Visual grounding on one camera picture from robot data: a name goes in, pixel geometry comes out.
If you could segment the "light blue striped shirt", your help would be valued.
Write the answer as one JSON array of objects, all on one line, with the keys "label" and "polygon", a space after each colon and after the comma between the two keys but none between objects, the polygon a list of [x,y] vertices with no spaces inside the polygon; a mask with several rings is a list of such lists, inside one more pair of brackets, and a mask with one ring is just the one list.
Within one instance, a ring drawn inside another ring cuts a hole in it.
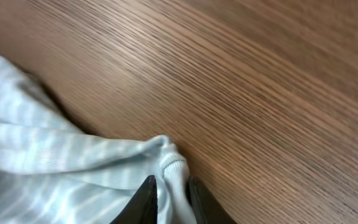
[{"label": "light blue striped shirt", "polygon": [[0,223],[109,223],[150,175],[157,221],[194,223],[188,165],[167,136],[86,134],[0,56]]}]

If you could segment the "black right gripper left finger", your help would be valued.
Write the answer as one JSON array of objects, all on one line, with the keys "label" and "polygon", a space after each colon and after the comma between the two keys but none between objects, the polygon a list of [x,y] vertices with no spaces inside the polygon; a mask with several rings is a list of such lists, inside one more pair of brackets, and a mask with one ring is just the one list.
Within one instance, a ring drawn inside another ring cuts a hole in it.
[{"label": "black right gripper left finger", "polygon": [[158,198],[154,175],[148,176],[110,224],[157,224]]}]

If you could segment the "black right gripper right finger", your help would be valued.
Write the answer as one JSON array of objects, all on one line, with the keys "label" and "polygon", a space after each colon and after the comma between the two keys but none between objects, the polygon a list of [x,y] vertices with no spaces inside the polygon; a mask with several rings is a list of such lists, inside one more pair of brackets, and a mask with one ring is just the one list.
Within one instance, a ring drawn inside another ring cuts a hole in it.
[{"label": "black right gripper right finger", "polygon": [[197,224],[237,224],[199,178],[188,178],[187,196]]}]

